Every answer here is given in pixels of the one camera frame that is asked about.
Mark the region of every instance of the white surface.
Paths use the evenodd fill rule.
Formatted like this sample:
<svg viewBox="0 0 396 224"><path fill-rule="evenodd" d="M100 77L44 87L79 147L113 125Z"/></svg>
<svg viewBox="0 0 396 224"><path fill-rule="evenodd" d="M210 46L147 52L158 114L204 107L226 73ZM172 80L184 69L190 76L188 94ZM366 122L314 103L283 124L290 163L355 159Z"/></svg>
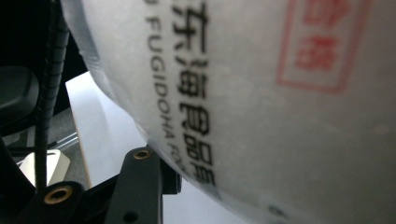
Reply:
<svg viewBox="0 0 396 224"><path fill-rule="evenodd" d="M47 185L64 180L70 160L58 149L47 151ZM32 152L21 162L20 169L35 186L35 153Z"/></svg>
<svg viewBox="0 0 396 224"><path fill-rule="evenodd" d="M124 155L146 143L134 120L110 101L89 73L66 83L92 186L120 172ZM163 197L164 224L244 224L196 187L183 181L178 195Z"/></svg>

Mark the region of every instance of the white plastic packaging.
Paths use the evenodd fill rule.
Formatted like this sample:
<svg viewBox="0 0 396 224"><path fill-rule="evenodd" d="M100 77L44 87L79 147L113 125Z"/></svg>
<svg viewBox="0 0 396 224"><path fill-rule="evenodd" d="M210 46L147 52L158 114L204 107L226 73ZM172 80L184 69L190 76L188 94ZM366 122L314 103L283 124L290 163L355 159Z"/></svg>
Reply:
<svg viewBox="0 0 396 224"><path fill-rule="evenodd" d="M391 0L68 0L100 88L257 223L396 223Z"/></svg>

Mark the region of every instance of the red stamp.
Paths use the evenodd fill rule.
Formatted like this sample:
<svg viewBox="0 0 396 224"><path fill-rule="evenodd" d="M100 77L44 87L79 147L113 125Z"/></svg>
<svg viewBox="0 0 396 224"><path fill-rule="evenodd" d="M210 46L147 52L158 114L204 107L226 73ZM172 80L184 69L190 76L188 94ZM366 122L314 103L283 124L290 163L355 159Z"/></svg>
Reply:
<svg viewBox="0 0 396 224"><path fill-rule="evenodd" d="M309 91L343 91L371 1L290 0L277 83Z"/></svg>

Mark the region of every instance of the gray floor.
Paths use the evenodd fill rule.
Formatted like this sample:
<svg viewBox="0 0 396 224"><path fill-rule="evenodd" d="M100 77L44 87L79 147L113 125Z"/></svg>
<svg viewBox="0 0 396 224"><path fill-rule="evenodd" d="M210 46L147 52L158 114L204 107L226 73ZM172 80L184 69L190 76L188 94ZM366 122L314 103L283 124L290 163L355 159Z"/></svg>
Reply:
<svg viewBox="0 0 396 224"><path fill-rule="evenodd" d="M75 132L76 127L73 120L73 114L71 109L67 109L53 117L50 126L49 143L59 141ZM28 147L32 147L34 145L34 139L34 127L30 128L26 132L12 134L4 138L7 145L14 147L23 147L26 145ZM64 180L76 181L80 183L84 189L87 189L89 184L79 144L76 143L70 147L62 149L62 153L70 160L70 165ZM16 161L20 161L22 159L23 158L16 158Z"/></svg>

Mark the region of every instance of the red rectangular border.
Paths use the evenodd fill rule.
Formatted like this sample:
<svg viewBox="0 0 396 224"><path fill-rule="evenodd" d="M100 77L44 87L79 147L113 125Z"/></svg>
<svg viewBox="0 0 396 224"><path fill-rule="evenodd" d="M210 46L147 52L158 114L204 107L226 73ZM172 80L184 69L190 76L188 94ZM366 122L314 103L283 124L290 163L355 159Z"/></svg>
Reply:
<svg viewBox="0 0 396 224"><path fill-rule="evenodd" d="M276 82L282 86L288 86L288 87L303 89L307 91L320 91L320 92L334 93L334 94L343 92L347 87L349 75L352 71L353 63L355 62L355 57L361 42L363 29L367 21L367 15L373 0L361 0L364 1L364 3L359 16L357 16L356 20L354 21L354 31L348 41L349 44L348 44L346 60L344 62L343 67L341 68L341 75L339 75L337 85L334 87L321 86L321 85L309 84L298 81L290 81L283 78L285 63L287 60L287 51L290 42L290 31L293 25L293 13L296 7L296 1L297 0L290 0L287 9L288 12L284 25L284 32L282 37L282 46L279 56L279 65L277 69Z"/></svg>

